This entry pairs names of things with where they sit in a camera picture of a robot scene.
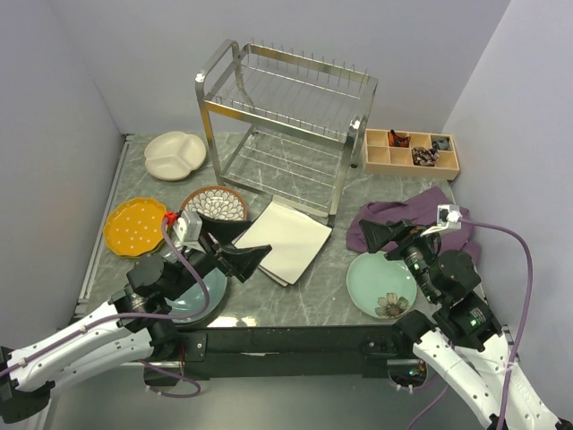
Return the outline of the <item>white square plate black rim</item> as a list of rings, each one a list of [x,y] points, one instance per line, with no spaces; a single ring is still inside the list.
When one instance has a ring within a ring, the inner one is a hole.
[[[294,285],[331,236],[332,228],[272,201],[236,241],[237,248],[271,245],[259,266]]]

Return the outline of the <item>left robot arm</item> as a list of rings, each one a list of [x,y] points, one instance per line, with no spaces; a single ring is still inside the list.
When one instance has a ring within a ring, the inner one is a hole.
[[[270,253],[271,245],[237,248],[233,241],[251,221],[199,216],[200,249],[185,255],[174,244],[169,228],[178,214],[164,215],[160,232],[175,255],[143,256],[128,272],[125,287],[79,321],[24,348],[1,349],[1,418],[18,423],[42,411],[52,397],[92,376],[137,361],[152,370],[157,360],[173,357],[179,348],[170,302],[199,287],[200,307],[186,314],[195,318],[210,306],[206,275],[219,270],[248,280]]]

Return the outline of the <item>light green plate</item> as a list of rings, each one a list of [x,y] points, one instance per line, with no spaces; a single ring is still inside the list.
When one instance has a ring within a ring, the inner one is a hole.
[[[400,261],[384,253],[360,254],[349,265],[346,289],[364,313],[382,320],[397,320],[415,303],[417,285]]]

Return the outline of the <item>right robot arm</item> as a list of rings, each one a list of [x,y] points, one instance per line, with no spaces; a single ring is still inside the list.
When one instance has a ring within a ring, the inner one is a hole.
[[[492,309],[475,293],[481,278],[472,257],[459,250],[439,252],[441,236],[466,223],[448,205],[439,207],[429,227],[410,220],[360,221],[368,252],[395,243],[387,259],[403,262],[426,300],[438,307],[431,317],[412,311],[400,318],[394,349],[429,365],[484,429],[570,429],[571,421],[550,411],[520,368],[521,337],[509,341]]]

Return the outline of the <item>cream square plate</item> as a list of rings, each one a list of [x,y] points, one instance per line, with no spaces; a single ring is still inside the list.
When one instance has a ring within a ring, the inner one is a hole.
[[[258,269],[265,274],[266,276],[268,276],[271,280],[273,280],[274,282],[278,283],[281,287],[286,288],[289,286],[289,283],[286,282],[285,280],[281,279],[280,277],[278,277],[277,275],[273,274],[272,272],[266,270],[265,268],[263,268],[262,266],[259,266]]]

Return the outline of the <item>orange dotted scalloped plate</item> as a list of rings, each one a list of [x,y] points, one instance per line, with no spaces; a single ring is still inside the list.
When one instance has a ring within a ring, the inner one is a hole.
[[[161,233],[161,223],[166,212],[164,204],[150,197],[136,197],[119,204],[108,215],[103,228],[106,246],[111,235],[146,230],[159,230]]]

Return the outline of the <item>cream divided plate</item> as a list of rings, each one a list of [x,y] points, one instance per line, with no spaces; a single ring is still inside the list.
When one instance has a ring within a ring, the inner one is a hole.
[[[179,181],[199,169],[207,158],[207,147],[202,139],[179,131],[161,134],[144,150],[147,172],[163,181]]]

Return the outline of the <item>floral patterned plate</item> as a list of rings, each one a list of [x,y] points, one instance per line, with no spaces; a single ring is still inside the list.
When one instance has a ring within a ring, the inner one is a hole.
[[[248,219],[248,211],[247,211],[247,205],[243,199],[243,197],[241,195],[239,195],[237,197],[237,201],[238,201],[238,214],[242,216],[243,220],[247,220]]]
[[[196,211],[213,219],[240,220],[237,197],[241,195],[223,185],[204,186],[188,195],[181,211]]]

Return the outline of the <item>dark teal round plate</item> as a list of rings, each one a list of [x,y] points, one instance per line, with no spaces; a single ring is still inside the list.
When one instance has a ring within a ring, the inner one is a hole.
[[[202,251],[183,249],[180,252],[190,261],[193,268],[200,273],[206,289],[209,292],[210,302],[203,312],[209,308],[220,305],[227,294],[227,276],[218,268],[214,268],[209,273],[202,273],[197,263],[197,260],[203,255]],[[195,282],[194,277],[185,267],[183,267],[183,275],[186,280],[193,282],[192,286],[179,298],[175,300],[167,299],[167,303],[171,307],[171,310],[191,310],[192,314],[196,316],[199,314],[198,311],[204,306],[205,296],[201,287]]]

